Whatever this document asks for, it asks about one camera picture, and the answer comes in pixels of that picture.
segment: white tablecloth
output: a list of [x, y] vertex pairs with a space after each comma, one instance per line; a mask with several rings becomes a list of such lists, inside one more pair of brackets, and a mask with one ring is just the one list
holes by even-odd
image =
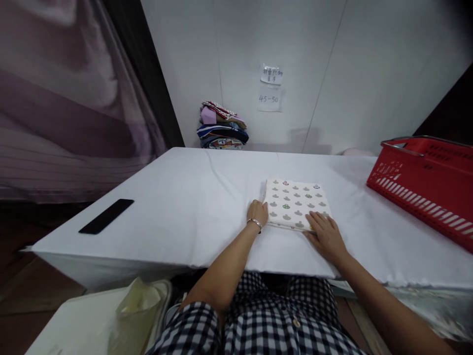
[[[267, 178], [319, 183], [348, 250], [391, 286], [473, 289], [473, 255], [365, 183], [374, 157], [173, 148], [33, 246], [87, 288], [206, 267], [245, 225]], [[98, 235], [78, 230], [116, 200], [135, 201]], [[336, 278], [295, 231], [267, 226], [248, 270]]]

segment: red plastic basket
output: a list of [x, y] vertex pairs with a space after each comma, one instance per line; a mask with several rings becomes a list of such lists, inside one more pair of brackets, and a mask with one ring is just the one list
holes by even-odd
[[367, 186], [473, 253], [473, 147], [429, 136], [381, 145]]

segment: bracelet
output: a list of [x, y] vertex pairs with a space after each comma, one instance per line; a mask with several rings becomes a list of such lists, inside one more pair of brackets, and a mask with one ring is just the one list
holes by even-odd
[[258, 227], [260, 227], [260, 232], [258, 234], [261, 234], [261, 230], [263, 229], [263, 226], [261, 225], [261, 223], [255, 220], [254, 218], [250, 218], [249, 220], [246, 221], [246, 224], [248, 224], [249, 221], [255, 222], [258, 225]]

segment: phone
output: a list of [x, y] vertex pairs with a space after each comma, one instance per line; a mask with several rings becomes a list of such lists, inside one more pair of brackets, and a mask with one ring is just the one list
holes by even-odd
[[108, 226], [116, 217], [126, 210], [134, 201], [120, 199], [90, 221], [79, 233], [98, 234]]

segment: basket handle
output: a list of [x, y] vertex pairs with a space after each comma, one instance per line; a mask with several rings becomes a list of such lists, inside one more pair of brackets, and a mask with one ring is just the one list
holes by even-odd
[[412, 154], [412, 155], [415, 155], [415, 156], [423, 157], [424, 155], [422, 153], [417, 153], [415, 151], [412, 151], [412, 150], [409, 150], [409, 149], [404, 149], [404, 148], [395, 146], [394, 144], [389, 144], [388, 143], [388, 142], [395, 142], [395, 141], [406, 141], [406, 140], [409, 140], [411, 138], [417, 138], [417, 137], [404, 136], [404, 137], [392, 138], [392, 139], [387, 140], [387, 141], [382, 141], [381, 145], [385, 145], [385, 146], [388, 146], [388, 147], [391, 147], [391, 148], [399, 149], [399, 150], [402, 150], [403, 152], [406, 152], [406, 153], [409, 153], [409, 154]]
[[441, 141], [441, 142], [446, 142], [446, 143], [451, 143], [451, 144], [456, 144], [456, 145], [461, 145], [461, 146], [464, 146], [466, 148], [473, 148], [473, 146], [469, 146], [467, 144], [463, 144], [463, 143], [457, 143], [457, 142], [453, 142], [453, 141], [449, 141], [449, 140], [445, 140], [445, 139], [442, 139], [442, 138], [437, 138], [437, 137], [432, 137], [432, 136], [426, 136], [426, 135], [423, 135], [423, 136], [403, 136], [403, 137], [397, 137], [397, 138], [392, 138], [390, 140], [386, 140], [386, 141], [382, 141], [381, 142], [381, 145], [386, 145], [386, 146], [389, 146], [391, 148], [395, 148], [395, 149], [400, 149], [406, 153], [409, 153], [409, 154], [412, 154], [412, 155], [416, 155], [416, 156], [421, 156], [423, 157], [424, 154], [422, 153], [417, 153], [415, 151], [412, 151], [412, 150], [409, 150], [409, 149], [404, 149], [404, 148], [401, 148], [401, 147], [398, 147], [398, 146], [395, 146], [393, 144], [389, 144], [388, 142], [395, 142], [395, 141], [403, 141], [403, 142], [397, 142], [395, 144], [401, 144], [401, 143], [405, 143], [405, 141], [411, 139], [411, 138], [429, 138], [429, 139], [433, 139], [433, 140], [437, 140], [437, 141]]

